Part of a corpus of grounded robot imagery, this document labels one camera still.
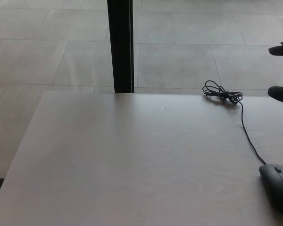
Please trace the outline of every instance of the table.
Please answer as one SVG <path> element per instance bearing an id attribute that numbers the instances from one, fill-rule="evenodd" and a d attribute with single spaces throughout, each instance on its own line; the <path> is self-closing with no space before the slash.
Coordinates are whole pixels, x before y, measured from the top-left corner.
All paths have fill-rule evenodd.
<path id="1" fill-rule="evenodd" d="M 283 104 L 246 97 L 283 164 Z M 0 226 L 273 226 L 241 107 L 202 96 L 46 92 L 0 191 Z"/>

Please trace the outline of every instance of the white table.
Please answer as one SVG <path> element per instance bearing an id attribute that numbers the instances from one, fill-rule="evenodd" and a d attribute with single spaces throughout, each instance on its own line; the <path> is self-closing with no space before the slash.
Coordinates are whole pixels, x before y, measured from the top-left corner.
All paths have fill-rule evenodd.
<path id="1" fill-rule="evenodd" d="M 246 97 L 283 164 L 283 104 Z M 273 226 L 241 107 L 201 96 L 47 92 L 0 191 L 0 226 Z"/>

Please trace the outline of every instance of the computer mouse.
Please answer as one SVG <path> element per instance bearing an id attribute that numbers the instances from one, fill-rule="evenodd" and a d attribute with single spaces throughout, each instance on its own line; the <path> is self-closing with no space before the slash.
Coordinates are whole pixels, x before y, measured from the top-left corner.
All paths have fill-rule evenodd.
<path id="1" fill-rule="evenodd" d="M 283 214 L 283 166 L 266 164 L 261 166 L 259 170 L 273 207 Z"/>

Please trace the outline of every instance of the tile floor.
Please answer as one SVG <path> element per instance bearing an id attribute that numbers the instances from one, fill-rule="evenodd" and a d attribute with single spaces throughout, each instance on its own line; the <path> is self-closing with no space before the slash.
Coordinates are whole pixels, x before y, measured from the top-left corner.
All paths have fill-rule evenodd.
<path id="1" fill-rule="evenodd" d="M 283 0 L 133 0 L 135 91 L 283 85 Z M 106 0 L 0 0 L 0 177 L 43 91 L 114 92 Z"/>

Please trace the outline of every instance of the mouse cable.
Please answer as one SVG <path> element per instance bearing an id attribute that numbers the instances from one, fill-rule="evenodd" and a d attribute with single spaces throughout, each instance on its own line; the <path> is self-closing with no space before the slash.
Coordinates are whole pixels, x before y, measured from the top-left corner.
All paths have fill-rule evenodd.
<path id="1" fill-rule="evenodd" d="M 264 164 L 266 165 L 266 162 L 260 157 L 260 155 L 258 154 L 257 150 L 255 149 L 253 143 L 250 140 L 250 137 L 245 129 L 244 126 L 244 122 L 243 122 L 243 104 L 241 103 L 242 99 L 243 99 L 243 93 L 241 92 L 228 92 L 226 91 L 222 86 L 219 86 L 216 82 L 212 81 L 212 80 L 208 80 L 205 83 L 205 86 L 202 88 L 204 94 L 206 96 L 217 96 L 220 97 L 222 100 L 226 100 L 229 99 L 229 101 L 231 103 L 233 103 L 234 105 L 236 104 L 241 104 L 242 110 L 241 110 L 241 122 L 242 122 L 242 126 L 243 126 L 243 130 L 244 133 L 246 135 L 247 140 L 249 141 L 251 147 L 253 148 L 253 150 L 255 151 L 256 156 L 258 157 L 258 159 Z"/>

